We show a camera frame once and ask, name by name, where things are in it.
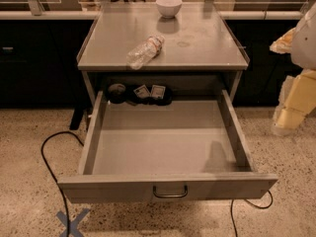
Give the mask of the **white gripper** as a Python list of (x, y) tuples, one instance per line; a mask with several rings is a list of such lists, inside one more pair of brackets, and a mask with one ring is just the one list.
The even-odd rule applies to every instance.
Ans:
[[(270, 51), (291, 53), (295, 28), (270, 45)], [(304, 69), (296, 77), (287, 76), (282, 83), (278, 105), (273, 116), (272, 132), (285, 136), (295, 131), (316, 108), (316, 71)]]

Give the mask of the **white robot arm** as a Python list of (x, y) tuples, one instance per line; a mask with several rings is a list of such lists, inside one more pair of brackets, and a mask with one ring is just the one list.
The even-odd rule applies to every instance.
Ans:
[(289, 53), (291, 62), (302, 68), (298, 76), (285, 78), (279, 93), (272, 130), (284, 136), (295, 131), (316, 109), (316, 4), (295, 28), (273, 42), (270, 51)]

